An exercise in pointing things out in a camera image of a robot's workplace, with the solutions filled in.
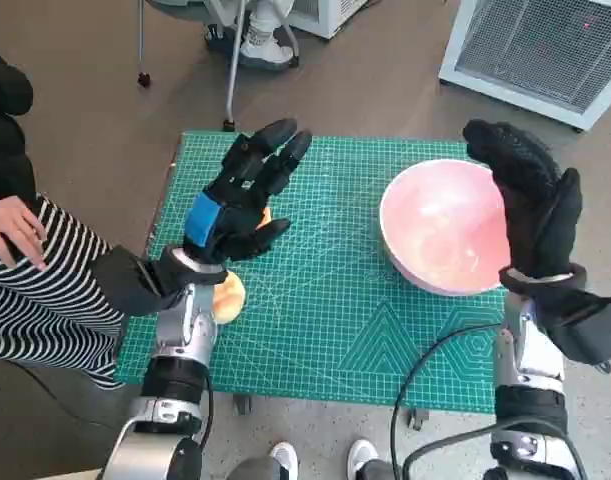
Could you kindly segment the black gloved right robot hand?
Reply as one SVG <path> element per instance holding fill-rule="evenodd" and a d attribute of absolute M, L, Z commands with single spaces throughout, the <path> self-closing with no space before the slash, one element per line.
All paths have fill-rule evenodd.
<path fill-rule="evenodd" d="M 578 170 L 562 170 L 540 139 L 510 123 L 474 119 L 463 137 L 469 157 L 490 168 L 502 195 L 507 268 L 535 280 L 572 274 L 583 207 Z"/>

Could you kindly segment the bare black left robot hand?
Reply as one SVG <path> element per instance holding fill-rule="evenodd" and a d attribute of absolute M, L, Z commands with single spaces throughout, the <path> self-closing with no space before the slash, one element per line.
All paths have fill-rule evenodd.
<path fill-rule="evenodd" d="M 266 253 L 290 227 L 287 218 L 263 221 L 272 196 L 288 185 L 312 142 L 294 119 L 280 119 L 248 136 L 240 134 L 218 175 L 195 197 L 183 249 L 203 264 L 252 259 Z"/>

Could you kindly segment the person's hand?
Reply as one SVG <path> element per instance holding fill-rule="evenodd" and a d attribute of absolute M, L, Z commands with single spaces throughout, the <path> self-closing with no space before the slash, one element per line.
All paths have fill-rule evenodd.
<path fill-rule="evenodd" d="M 38 218 L 16 196 L 0 200 L 0 261 L 8 268 L 16 266 L 6 241 L 14 245 L 39 270 L 46 268 L 43 242 L 46 231 Z"/>

